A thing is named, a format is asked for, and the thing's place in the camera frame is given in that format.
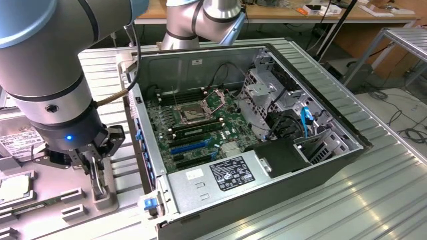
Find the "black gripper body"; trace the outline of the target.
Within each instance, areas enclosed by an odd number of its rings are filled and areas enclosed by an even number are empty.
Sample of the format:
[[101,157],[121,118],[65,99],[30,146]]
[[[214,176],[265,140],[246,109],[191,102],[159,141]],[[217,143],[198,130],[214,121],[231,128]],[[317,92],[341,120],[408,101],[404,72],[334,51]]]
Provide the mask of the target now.
[[99,116],[87,116],[54,125],[31,123],[42,135],[49,149],[54,152],[69,152],[93,143],[99,145],[109,136]]

